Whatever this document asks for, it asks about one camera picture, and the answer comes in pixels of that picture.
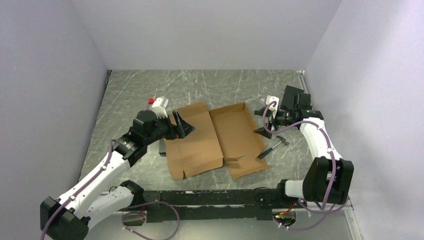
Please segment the brown cardboard box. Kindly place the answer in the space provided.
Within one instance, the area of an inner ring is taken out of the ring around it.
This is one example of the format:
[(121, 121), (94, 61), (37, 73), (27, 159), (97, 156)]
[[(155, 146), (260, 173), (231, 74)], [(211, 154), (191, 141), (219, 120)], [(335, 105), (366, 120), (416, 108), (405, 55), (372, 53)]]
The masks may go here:
[(174, 180), (222, 166), (233, 179), (271, 168), (265, 159), (259, 158), (266, 145), (254, 133), (257, 126), (245, 102), (208, 109), (200, 101), (177, 111), (195, 130), (184, 139), (164, 142)]

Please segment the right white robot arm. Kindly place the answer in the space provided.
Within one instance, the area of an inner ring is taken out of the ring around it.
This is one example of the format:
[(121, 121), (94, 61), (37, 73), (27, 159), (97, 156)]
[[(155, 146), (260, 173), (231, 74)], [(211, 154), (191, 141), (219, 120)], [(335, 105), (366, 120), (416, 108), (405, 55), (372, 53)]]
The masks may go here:
[(313, 109), (310, 94), (294, 94), (289, 107), (279, 105), (279, 101), (276, 96), (267, 96), (265, 106), (255, 112), (262, 116), (263, 126), (254, 132), (270, 139), (297, 128), (305, 138), (313, 160), (302, 180), (281, 181), (275, 194), (276, 203), (287, 208), (298, 199), (320, 203), (320, 209), (326, 204), (346, 203), (354, 165), (344, 160), (332, 144), (324, 117)]

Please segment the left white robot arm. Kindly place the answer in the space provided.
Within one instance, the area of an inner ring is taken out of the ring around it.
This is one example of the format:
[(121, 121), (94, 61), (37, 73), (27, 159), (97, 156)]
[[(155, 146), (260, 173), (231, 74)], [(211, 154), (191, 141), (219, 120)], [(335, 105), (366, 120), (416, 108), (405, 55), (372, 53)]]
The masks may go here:
[(40, 239), (83, 240), (88, 232), (112, 213), (144, 205), (144, 189), (124, 181), (111, 193), (101, 196), (120, 174), (128, 171), (161, 139), (184, 139), (196, 128), (173, 111), (173, 120), (163, 110), (142, 110), (128, 132), (112, 139), (103, 160), (81, 181), (57, 198), (40, 204)]

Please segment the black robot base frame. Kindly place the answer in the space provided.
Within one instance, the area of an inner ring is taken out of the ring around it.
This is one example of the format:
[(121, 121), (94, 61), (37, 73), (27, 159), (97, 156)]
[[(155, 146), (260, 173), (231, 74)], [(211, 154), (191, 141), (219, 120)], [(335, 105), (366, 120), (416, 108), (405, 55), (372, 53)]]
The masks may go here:
[(284, 197), (281, 187), (221, 190), (146, 190), (124, 212), (146, 214), (148, 223), (180, 220), (255, 219), (270, 221), (288, 210), (295, 199)]

